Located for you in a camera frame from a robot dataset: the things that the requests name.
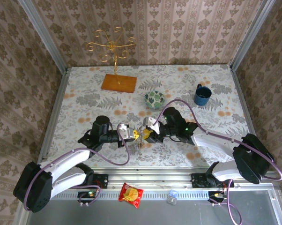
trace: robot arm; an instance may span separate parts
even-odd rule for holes
[[[144,119],[143,125],[146,128],[143,131],[143,138],[147,142],[163,143],[165,137],[176,136],[183,143],[209,147],[233,158],[225,163],[216,162],[211,165],[206,173],[206,177],[213,184],[219,181],[239,178],[259,184],[270,166],[265,159],[251,152],[243,145],[225,140],[220,136],[246,143],[273,161],[271,154],[255,135],[247,134],[245,137],[230,136],[215,131],[211,131],[211,133],[218,136],[211,135],[209,130],[204,132],[196,123],[186,122],[174,107],[167,108],[163,116],[167,123],[163,124],[159,121],[155,126],[153,125],[156,121],[155,119],[148,117]]]
[[[78,141],[96,152],[100,151],[104,143],[118,143],[122,147],[123,143],[118,132],[125,142],[132,142],[138,134],[127,124],[119,124],[117,130],[109,130],[110,120],[106,116],[97,117],[92,129]],[[73,186],[92,185],[94,172],[85,164],[81,163],[94,154],[89,150],[73,150],[63,158],[53,158],[40,164],[31,162],[27,164],[18,180],[13,195],[21,202],[24,202],[29,185],[38,172],[40,175],[33,183],[27,199],[27,206],[32,212],[40,211],[51,198],[58,193]]]

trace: patterned wall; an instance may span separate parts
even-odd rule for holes
[[[229,63],[261,0],[33,0],[69,67],[107,65],[103,51],[84,50],[93,32],[124,27],[128,49],[122,65]],[[106,42],[104,37],[96,41]]]
[[[257,135],[282,169],[282,0],[275,2],[237,75]]]
[[[38,158],[60,79],[23,8],[0,0],[0,225],[12,224],[12,192]]]

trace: white patterned tablecloth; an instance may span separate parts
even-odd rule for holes
[[[116,127],[128,123],[130,127],[142,125],[146,116],[156,118],[161,109],[149,109],[144,95],[150,90],[161,91],[166,103],[180,98],[187,101],[198,121],[205,127],[231,135],[248,133],[240,100],[228,65],[185,65],[185,66],[125,66],[118,74],[136,76],[135,92],[122,93],[101,90],[105,74],[113,73],[113,67],[73,67],[59,113],[49,157],[55,157],[71,149],[84,147],[77,140],[92,128],[92,122],[99,115],[110,118]],[[205,106],[193,102],[197,84],[212,90],[212,96]],[[183,103],[172,103],[187,121],[194,121]],[[138,155],[134,142],[129,143],[131,160],[127,166],[208,166],[215,161],[227,161],[229,157],[205,147],[172,142],[145,145]],[[117,144],[104,144],[101,154],[116,163],[127,159],[124,148]],[[92,167],[113,166],[98,156],[85,161]]]

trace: wooden base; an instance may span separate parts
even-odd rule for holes
[[[118,78],[120,84],[118,83],[118,79],[116,75],[106,74],[104,78],[104,82],[102,84],[102,89],[128,92],[128,93],[133,93],[135,91],[137,77],[118,75]]]

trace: gold jewelry stand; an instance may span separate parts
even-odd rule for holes
[[[100,33],[103,32],[105,34],[105,37],[107,38],[107,43],[105,45],[95,43],[95,42],[89,42],[86,44],[86,50],[93,51],[94,45],[102,46],[106,48],[106,51],[99,54],[98,58],[101,62],[107,62],[111,56],[107,53],[109,51],[112,51],[114,53],[113,60],[114,60],[114,75],[112,74],[106,74],[104,78],[104,82],[102,84],[103,90],[114,90],[114,91],[120,91],[120,92],[129,92],[133,93],[136,86],[137,77],[132,76],[122,76],[117,74],[117,62],[119,59],[126,59],[129,55],[129,52],[127,50],[122,50],[121,55],[119,55],[116,51],[116,48],[122,48],[122,47],[128,47],[128,46],[134,46],[136,45],[137,41],[135,38],[130,37],[128,40],[127,45],[118,45],[117,42],[120,40],[122,34],[124,33],[124,30],[122,27],[116,27],[114,29],[115,33],[120,33],[119,37],[116,41],[111,41],[106,32],[104,30],[97,30],[94,32],[95,37],[99,37]]]

